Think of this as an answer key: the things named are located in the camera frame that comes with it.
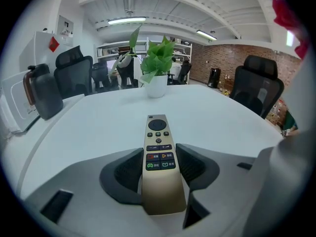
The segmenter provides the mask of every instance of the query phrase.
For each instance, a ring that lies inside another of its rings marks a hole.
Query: shelf
[[[98,57],[98,59],[102,59],[102,58],[114,58],[114,57],[118,57],[119,54],[118,53],[111,53],[111,54],[107,54],[107,55],[103,55]]]
[[[147,51],[136,51],[136,54],[147,54]],[[111,54],[100,56],[100,57],[98,57],[98,59],[115,58],[115,57],[118,57],[118,56],[119,56],[118,53],[111,53]]]
[[[188,54],[182,54],[182,53],[174,53],[174,54],[172,54],[172,55],[174,55],[174,56],[184,56],[184,57],[189,57],[189,55],[188,55]]]
[[[191,48],[190,45],[183,45],[183,44],[178,44],[178,43],[176,43],[174,47],[175,48]]]
[[[161,41],[156,41],[156,40],[154,40],[154,41],[152,41],[152,43],[160,44]],[[183,49],[183,48],[191,48],[191,45],[183,45],[183,44],[175,43],[174,47],[175,47],[175,48],[181,48],[181,49]]]
[[[136,45],[145,45],[147,40],[138,40],[136,42]],[[107,43],[98,46],[97,48],[116,48],[116,47],[123,47],[123,46],[129,46],[129,41],[119,41],[119,42],[113,42],[113,43]]]

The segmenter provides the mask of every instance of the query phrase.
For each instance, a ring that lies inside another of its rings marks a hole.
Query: potted plant
[[[132,33],[129,40],[129,46],[132,50],[134,50],[134,53],[136,53],[135,46],[140,27]],[[141,70],[143,71],[141,81],[145,84],[145,90],[150,97],[159,98],[166,93],[168,81],[167,72],[172,66],[171,58],[173,57],[172,54],[174,45],[175,42],[170,42],[165,36],[163,37],[162,42],[158,45],[149,41],[147,56],[141,64]],[[110,73],[114,71],[122,59],[127,59],[128,55],[135,54],[127,52],[123,56],[120,56],[113,64]]]

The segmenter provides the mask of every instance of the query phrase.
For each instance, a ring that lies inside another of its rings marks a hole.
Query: kettle
[[[55,77],[47,64],[29,66],[23,77],[23,85],[30,105],[35,105],[42,119],[49,119],[63,108],[63,99]]]

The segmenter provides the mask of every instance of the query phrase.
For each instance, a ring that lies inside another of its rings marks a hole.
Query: headrest
[[[59,54],[56,58],[56,68],[63,68],[74,63],[78,62],[80,59],[83,58],[83,54],[80,51],[80,46],[76,46],[72,49],[67,50]]]
[[[94,69],[108,69],[108,64],[106,62],[97,62],[93,64]]]
[[[260,56],[249,55],[244,64],[247,70],[259,74],[263,77],[275,80],[277,79],[277,63],[274,60]]]

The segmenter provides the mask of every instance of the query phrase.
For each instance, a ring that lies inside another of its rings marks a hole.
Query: ceiling
[[[79,5],[103,37],[114,32],[108,20],[145,16],[146,31],[153,26],[184,39],[201,40],[196,31],[202,30],[215,31],[217,40],[286,43],[286,31],[273,22],[272,0],[79,0]]]

